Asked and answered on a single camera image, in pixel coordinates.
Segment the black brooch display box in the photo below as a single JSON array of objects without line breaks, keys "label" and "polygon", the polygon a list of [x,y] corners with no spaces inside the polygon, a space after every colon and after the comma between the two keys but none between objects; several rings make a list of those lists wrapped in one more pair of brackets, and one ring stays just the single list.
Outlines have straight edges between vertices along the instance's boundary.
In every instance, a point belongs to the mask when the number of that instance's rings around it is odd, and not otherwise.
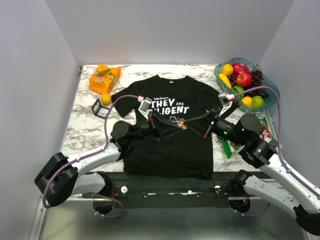
[{"label": "black brooch display box", "polygon": [[100,118],[100,119],[105,119],[105,117],[106,117],[106,115],[107,115],[107,113],[108,113],[109,110],[110,110],[110,108],[104,106],[104,105],[101,103],[100,99],[98,99],[98,98],[96,99],[96,101],[94,102],[94,104],[91,106],[91,111],[92,111],[92,113],[93,113],[96,117],[98,117],[98,118]]}]

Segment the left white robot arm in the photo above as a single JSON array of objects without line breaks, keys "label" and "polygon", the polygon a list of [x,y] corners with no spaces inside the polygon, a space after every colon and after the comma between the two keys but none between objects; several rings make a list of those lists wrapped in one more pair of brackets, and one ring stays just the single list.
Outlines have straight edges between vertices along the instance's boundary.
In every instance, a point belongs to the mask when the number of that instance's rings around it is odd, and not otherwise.
[{"label": "left white robot arm", "polygon": [[34,179],[42,193],[43,206],[48,209],[63,203],[73,194],[82,175],[129,155],[133,150],[133,141],[149,137],[163,140],[184,129],[184,118],[172,122],[157,112],[152,112],[147,120],[136,124],[117,121],[112,128],[111,139],[103,146],[70,156],[65,156],[62,152],[54,154]]}]

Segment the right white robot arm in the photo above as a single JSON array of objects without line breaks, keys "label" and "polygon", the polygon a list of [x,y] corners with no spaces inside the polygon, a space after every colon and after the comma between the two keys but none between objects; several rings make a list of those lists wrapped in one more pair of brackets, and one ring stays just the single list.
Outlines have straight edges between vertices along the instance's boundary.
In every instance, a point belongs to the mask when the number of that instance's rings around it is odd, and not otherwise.
[{"label": "right white robot arm", "polygon": [[238,178],[230,183],[230,191],[234,195],[247,193],[259,197],[287,212],[306,232],[319,236],[319,187],[284,160],[279,140],[265,141],[260,137],[264,126],[255,114],[246,113],[233,124],[221,118],[217,111],[211,110],[202,116],[186,120],[184,125],[203,138],[215,134],[219,139],[241,146],[239,155],[246,163],[282,186],[279,189],[241,170]]}]

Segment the black printed t-shirt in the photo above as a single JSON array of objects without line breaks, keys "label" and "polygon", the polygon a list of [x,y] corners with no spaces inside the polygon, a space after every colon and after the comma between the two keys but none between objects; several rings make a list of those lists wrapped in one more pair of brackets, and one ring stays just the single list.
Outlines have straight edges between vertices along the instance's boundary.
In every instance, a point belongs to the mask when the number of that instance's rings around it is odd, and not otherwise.
[{"label": "black printed t-shirt", "polygon": [[[174,124],[222,107],[216,89],[189,76],[167,79],[155,75],[133,82],[113,94],[111,100],[116,103],[115,109],[121,117],[134,111],[137,122],[142,122],[145,118],[138,110],[139,103],[132,98],[140,95],[150,98],[149,108]],[[132,152],[123,159],[127,173],[212,179],[214,151],[211,136],[203,139],[186,129],[164,140],[153,137],[136,140],[132,146]]]}]

